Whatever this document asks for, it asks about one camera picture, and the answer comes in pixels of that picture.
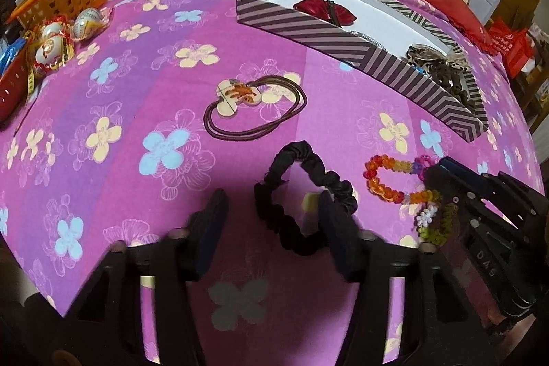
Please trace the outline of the black fabric scrunchie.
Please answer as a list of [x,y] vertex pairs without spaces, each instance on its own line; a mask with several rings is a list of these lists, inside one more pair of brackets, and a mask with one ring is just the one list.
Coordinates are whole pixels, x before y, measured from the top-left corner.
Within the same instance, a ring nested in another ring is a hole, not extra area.
[[276,189],[284,184],[282,175],[295,163],[300,165],[315,186],[321,187],[323,191],[327,190],[343,206],[345,212],[353,217],[357,211],[357,200],[351,182],[341,179],[334,171],[328,171],[308,142],[289,143],[276,154],[263,182],[254,186],[256,212],[269,230],[279,236],[283,248],[299,256],[311,256],[328,247],[319,230],[319,224],[315,232],[305,235],[296,220],[285,212],[284,207],[273,201]]

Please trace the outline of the leopard print hair bow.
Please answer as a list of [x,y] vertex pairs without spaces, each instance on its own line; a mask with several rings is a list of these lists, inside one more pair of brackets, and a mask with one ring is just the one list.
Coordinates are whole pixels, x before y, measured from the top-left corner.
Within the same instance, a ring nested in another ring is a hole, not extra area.
[[464,71],[455,67],[444,54],[431,46],[414,44],[406,52],[406,61],[459,100],[471,113],[475,111],[475,104],[464,84]]

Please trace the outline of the red velvet hair bow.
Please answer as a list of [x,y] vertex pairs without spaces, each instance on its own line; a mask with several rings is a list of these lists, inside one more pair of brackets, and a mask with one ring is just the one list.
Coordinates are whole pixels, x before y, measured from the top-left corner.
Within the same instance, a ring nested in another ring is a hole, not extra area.
[[332,0],[302,0],[293,8],[338,27],[351,26],[357,20],[350,10]]

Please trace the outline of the pink floral bed sheet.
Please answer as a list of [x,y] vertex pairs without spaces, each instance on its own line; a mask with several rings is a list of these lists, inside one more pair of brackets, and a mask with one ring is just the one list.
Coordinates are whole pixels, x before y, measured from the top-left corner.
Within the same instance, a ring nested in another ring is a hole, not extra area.
[[[111,243],[152,243],[224,189],[230,214],[211,268],[191,288],[210,365],[331,365],[355,287],[328,252],[296,256],[257,217],[253,187],[276,153],[305,140],[353,185],[362,227],[417,243],[412,204],[366,189],[374,155],[452,157],[541,189],[535,149],[499,59],[467,39],[489,130],[468,143],[429,113],[335,59],[238,23],[235,0],[110,0],[108,28],[47,76],[1,135],[1,232],[43,297],[65,312]],[[308,97],[250,142],[212,138],[217,85],[278,75]]]

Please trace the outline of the striped black white tray box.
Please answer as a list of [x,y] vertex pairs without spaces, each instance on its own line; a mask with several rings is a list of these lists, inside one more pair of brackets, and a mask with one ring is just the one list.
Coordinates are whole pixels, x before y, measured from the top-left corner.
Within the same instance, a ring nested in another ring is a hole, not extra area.
[[476,79],[464,67],[464,84],[475,104],[470,112],[442,87],[412,68],[405,55],[411,45],[431,46],[448,56],[460,46],[423,14],[397,0],[332,0],[357,20],[338,27],[293,8],[302,0],[236,0],[240,23],[308,46],[376,79],[420,106],[467,142],[489,127]]

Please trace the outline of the red paper bag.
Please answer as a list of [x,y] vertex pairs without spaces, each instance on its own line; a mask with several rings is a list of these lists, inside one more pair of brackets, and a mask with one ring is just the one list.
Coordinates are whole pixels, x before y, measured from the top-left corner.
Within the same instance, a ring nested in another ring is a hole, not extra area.
[[532,42],[526,29],[512,31],[498,17],[488,30],[493,46],[502,55],[503,66],[509,78],[514,79],[529,62],[534,61]]

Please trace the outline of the red cushion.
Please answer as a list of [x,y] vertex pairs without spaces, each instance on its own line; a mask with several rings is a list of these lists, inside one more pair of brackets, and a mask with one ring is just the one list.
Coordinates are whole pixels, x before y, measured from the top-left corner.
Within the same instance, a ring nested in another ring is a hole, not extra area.
[[477,48],[491,56],[498,54],[489,33],[463,0],[424,0],[443,13],[449,23]]

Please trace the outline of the lucky cat figurine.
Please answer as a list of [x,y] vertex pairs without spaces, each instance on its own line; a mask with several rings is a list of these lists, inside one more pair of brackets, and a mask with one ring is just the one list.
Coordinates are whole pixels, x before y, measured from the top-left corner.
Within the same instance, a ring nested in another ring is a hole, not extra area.
[[71,27],[63,15],[45,21],[38,28],[39,40],[34,52],[34,72],[46,77],[74,57]]

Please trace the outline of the wrapped egg ornament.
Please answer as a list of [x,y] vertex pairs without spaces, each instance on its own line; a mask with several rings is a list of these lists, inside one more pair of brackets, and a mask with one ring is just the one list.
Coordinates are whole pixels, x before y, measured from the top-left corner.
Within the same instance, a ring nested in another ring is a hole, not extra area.
[[80,42],[92,38],[110,24],[111,15],[111,8],[83,10],[73,22],[73,39]]

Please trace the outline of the red plastic basket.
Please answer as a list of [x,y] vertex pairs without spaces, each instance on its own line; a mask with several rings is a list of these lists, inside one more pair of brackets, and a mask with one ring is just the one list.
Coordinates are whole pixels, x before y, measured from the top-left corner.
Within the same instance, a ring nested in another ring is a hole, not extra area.
[[1,55],[0,122],[6,122],[28,95],[30,39],[20,37]]

